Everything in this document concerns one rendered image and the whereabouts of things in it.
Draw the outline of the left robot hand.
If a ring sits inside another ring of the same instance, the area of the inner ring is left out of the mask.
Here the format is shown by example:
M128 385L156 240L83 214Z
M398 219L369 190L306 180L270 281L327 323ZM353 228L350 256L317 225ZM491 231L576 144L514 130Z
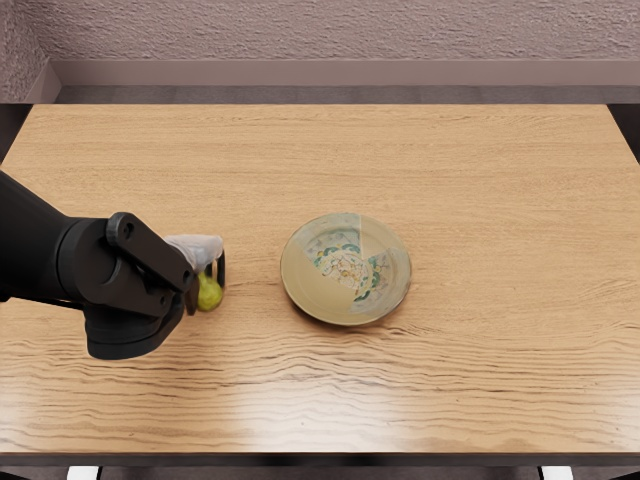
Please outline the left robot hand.
M187 314L192 316L197 311L197 295L199 291L198 275L205 272L208 276L217 280L223 289L226 281L226 265L223 239L220 236L200 234L169 235L164 241L176 248L191 265L194 272L194 280L185 294L185 306Z

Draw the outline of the green pear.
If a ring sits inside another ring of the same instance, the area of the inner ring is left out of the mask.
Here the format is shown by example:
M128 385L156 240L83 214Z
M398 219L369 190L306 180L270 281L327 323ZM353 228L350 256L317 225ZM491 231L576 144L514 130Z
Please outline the green pear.
M199 291L197 295L197 309L210 312L216 309L223 299L223 289L220 284L205 272L198 275Z

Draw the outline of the patterned ceramic plate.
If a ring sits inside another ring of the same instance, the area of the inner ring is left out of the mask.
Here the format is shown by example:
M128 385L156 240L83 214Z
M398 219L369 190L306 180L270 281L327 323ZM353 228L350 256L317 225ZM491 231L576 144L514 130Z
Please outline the patterned ceramic plate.
M325 323L377 321L406 297L409 253L386 224L356 213L331 213L296 230L281 256L284 289L295 306Z

